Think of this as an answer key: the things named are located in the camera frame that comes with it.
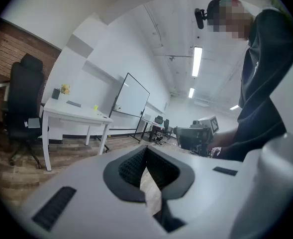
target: whiteboard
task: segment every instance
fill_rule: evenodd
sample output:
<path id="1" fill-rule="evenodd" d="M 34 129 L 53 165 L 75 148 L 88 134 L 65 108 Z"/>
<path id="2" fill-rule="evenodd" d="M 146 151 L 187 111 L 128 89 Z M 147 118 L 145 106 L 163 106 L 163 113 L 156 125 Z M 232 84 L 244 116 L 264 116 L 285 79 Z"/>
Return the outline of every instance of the whiteboard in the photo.
<path id="1" fill-rule="evenodd" d="M 141 117 L 149 95 L 150 93 L 128 73 L 118 94 L 115 111 Z"/>

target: person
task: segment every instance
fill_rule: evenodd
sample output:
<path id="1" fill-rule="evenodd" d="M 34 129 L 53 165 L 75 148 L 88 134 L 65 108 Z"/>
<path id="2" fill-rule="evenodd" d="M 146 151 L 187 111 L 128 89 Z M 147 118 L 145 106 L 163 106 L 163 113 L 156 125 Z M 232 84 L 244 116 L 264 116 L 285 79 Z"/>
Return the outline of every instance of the person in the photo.
<path id="1" fill-rule="evenodd" d="M 212 0 L 207 8 L 207 26 L 248 41 L 238 127 L 217 133 L 208 146 L 222 147 L 215 158 L 243 161 L 250 150 L 262 148 L 286 132 L 270 94 L 293 63 L 293 21 L 275 8 L 254 17 L 239 0 Z"/>

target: wooden floor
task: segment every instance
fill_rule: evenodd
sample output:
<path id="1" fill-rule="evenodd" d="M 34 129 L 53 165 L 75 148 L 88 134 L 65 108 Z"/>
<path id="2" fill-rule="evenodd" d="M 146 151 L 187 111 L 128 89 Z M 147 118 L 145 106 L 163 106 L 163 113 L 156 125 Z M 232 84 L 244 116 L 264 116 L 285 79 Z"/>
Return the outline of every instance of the wooden floor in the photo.
<path id="1" fill-rule="evenodd" d="M 155 143 L 144 140 L 141 141 L 141 144 L 155 145 Z M 69 165 L 97 155 L 98 145 L 99 141 L 93 139 L 90 140 L 88 146 L 85 146 L 85 139 L 64 139 L 63 144 L 50 144 L 52 171 L 48 172 L 45 167 L 42 143 L 36 142 L 32 148 L 42 165 L 42 169 L 36 168 L 35 160 L 26 153 L 26 150 L 18 153 L 15 158 L 15 166 L 12 167 L 8 163 L 8 158 L 16 145 L 9 145 L 7 136 L 0 127 L 0 197 L 6 202 L 19 206 L 33 190 Z M 118 136 L 108 138 L 107 145 L 110 150 L 116 150 L 136 146 L 139 143 L 131 137 Z M 188 152 L 178 148 L 174 138 L 166 141 L 164 146 L 180 152 Z M 151 214 L 158 212 L 161 209 L 161 192 L 147 170 L 142 176 L 140 189 L 146 193 L 147 210 Z"/>

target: ceiling light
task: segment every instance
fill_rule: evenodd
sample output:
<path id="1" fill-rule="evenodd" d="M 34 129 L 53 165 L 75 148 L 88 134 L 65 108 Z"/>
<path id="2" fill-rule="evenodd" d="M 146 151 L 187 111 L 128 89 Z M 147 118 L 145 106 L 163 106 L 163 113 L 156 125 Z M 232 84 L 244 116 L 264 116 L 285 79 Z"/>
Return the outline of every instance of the ceiling light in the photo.
<path id="1" fill-rule="evenodd" d="M 202 48 L 195 47 L 193 73 L 192 73 L 193 77 L 198 76 L 199 66 L 200 66 L 200 61 L 201 61 L 201 53 L 202 53 Z"/>
<path id="2" fill-rule="evenodd" d="M 232 107 L 232 108 L 230 108 L 230 109 L 231 109 L 231 110 L 234 110 L 234 109 L 237 109 L 237 108 L 239 108 L 238 105 L 236 105 L 236 106 L 234 106 L 234 107 Z"/>
<path id="3" fill-rule="evenodd" d="M 193 89 L 193 88 L 190 89 L 190 94 L 188 95 L 189 98 L 193 97 L 194 91 L 195 91 L 195 89 Z"/>

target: fluorescent light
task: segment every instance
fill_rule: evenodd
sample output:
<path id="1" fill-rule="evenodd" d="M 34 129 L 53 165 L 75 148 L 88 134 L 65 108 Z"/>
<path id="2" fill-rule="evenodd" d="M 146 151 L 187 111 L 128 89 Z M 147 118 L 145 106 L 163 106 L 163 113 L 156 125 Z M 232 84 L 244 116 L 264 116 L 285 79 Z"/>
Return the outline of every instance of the fluorescent light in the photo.
<path id="1" fill-rule="evenodd" d="M 236 106 L 234 106 L 234 107 L 232 107 L 232 108 L 230 108 L 231 110 L 234 110 L 234 109 L 237 109 L 239 106 L 238 105 L 236 105 Z"/>
<path id="2" fill-rule="evenodd" d="M 193 77 L 198 76 L 199 66 L 200 66 L 200 61 L 201 61 L 201 53 L 202 53 L 202 48 L 195 47 L 193 73 L 192 73 Z"/>
<path id="3" fill-rule="evenodd" d="M 188 95 L 189 98 L 193 97 L 194 91 L 195 91 L 195 89 L 193 89 L 193 88 L 190 89 L 190 94 Z"/>

